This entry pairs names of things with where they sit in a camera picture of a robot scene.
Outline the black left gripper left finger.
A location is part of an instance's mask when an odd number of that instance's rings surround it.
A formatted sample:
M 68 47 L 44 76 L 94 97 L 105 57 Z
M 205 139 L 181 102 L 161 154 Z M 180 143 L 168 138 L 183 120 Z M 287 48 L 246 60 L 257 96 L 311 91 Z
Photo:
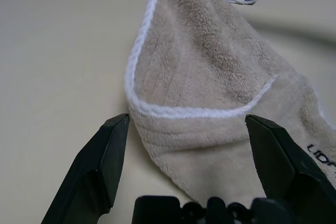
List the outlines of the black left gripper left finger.
M 128 114 L 104 122 L 80 150 L 43 223 L 97 223 L 113 207 L 124 163 Z

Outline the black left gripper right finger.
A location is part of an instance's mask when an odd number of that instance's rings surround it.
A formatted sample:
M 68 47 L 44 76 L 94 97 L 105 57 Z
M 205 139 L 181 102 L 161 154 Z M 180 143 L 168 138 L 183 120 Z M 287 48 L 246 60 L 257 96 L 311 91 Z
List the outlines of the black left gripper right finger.
M 248 114 L 245 122 L 267 198 L 284 200 L 297 223 L 335 223 L 335 188 L 319 167 L 335 162 L 313 144 L 303 150 L 271 120 Z

